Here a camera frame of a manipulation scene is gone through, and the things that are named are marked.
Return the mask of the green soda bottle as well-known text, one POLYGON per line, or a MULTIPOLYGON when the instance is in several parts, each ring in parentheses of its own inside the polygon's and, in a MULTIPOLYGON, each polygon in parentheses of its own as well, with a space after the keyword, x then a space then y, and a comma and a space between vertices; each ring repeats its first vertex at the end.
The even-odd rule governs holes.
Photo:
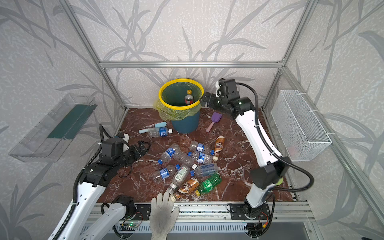
POLYGON ((199 188, 195 191, 195 193, 198 197, 204 194, 208 194, 221 182, 222 182, 221 176, 218 173, 215 173, 211 175, 208 179, 203 181, 200 184, 199 188))

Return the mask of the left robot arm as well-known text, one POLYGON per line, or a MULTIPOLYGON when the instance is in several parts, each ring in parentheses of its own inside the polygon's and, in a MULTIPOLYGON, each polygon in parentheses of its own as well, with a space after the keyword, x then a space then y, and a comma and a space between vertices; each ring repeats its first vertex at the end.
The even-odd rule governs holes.
POLYGON ((129 196, 117 196, 102 216, 81 234, 94 205, 104 193, 118 171, 131 166, 146 155, 151 143, 138 141, 129 145, 124 139, 114 137, 100 144, 99 160, 84 167, 75 179, 73 200, 49 237, 51 240, 100 240, 115 224, 126 218, 135 217, 137 207, 129 196))

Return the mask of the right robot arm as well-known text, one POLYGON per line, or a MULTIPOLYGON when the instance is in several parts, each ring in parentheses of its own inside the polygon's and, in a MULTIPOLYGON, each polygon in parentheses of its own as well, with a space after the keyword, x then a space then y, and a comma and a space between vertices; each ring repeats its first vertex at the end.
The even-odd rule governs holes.
POLYGON ((294 165, 288 157, 275 148, 259 120, 259 112, 252 101, 237 95, 233 99, 215 94, 205 93, 200 102, 209 107, 230 114, 245 133, 253 148, 259 167, 251 170, 253 185, 244 200, 243 214, 246 218, 256 219, 268 201, 268 194, 273 190, 283 192, 302 192, 311 188, 315 182, 308 171, 294 165), (289 168, 298 170, 309 178, 309 183, 298 189, 277 187, 277 182, 286 174, 289 168))

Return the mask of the brown drink bottle white cap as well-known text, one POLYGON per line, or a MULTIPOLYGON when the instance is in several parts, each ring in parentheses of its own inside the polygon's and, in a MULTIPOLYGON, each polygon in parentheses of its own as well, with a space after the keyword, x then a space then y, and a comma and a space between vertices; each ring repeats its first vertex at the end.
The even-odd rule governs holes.
POLYGON ((218 160, 219 153, 223 150, 225 141, 226 139, 224 136, 217 137, 213 154, 213 161, 216 162, 218 160))

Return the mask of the clear bottle red label yellow cap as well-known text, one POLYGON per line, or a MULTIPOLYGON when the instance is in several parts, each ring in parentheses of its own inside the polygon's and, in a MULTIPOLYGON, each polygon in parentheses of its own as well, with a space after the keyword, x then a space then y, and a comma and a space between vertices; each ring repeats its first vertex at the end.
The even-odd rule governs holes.
POLYGON ((185 96, 185 104, 186 105, 191 105, 194 103, 194 97, 192 95, 191 90, 187 90, 187 95, 185 96))

